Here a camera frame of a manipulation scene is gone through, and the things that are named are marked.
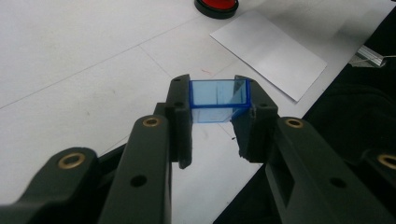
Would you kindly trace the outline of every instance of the blue plastic object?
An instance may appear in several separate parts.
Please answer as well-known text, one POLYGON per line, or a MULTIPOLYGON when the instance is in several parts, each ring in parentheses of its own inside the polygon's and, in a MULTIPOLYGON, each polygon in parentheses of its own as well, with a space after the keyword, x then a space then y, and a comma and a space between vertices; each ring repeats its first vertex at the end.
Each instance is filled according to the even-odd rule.
POLYGON ((250 108, 249 81, 190 81, 190 107, 194 123, 228 122, 250 108))

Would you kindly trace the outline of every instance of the screw hole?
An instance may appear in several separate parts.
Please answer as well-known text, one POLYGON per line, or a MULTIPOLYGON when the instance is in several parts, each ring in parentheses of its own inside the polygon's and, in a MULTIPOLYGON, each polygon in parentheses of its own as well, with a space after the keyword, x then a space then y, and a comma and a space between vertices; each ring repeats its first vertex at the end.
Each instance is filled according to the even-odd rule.
POLYGON ((160 124, 160 120, 156 118, 148 118, 143 121, 143 125, 146 127, 155 127, 160 124))
POLYGON ((396 156, 382 154, 378 156, 378 161, 389 169, 396 170, 396 156))
POLYGON ((330 183, 332 183, 335 187, 339 189, 344 189, 347 187, 347 183, 344 180, 337 177, 331 178, 330 183))
POLYGON ((286 124, 291 128, 303 128, 303 123, 297 119, 287 119, 286 124))
POLYGON ((80 166, 85 161, 85 155, 80 152, 73 152, 68 155, 63 156, 59 162, 58 166, 61 169, 67 170, 80 166))
POLYGON ((176 102, 175 103, 175 106, 183 106, 184 104, 183 103, 181 103, 181 102, 176 102))
POLYGON ((70 165, 72 163, 77 162, 78 160, 79 160, 79 156, 72 156, 72 157, 69 157, 69 158, 65 159, 64 160, 64 164, 70 165))
POLYGON ((148 182, 148 179, 143 175, 137 175, 131 179, 131 186, 134 188, 139 188, 145 185, 148 182))

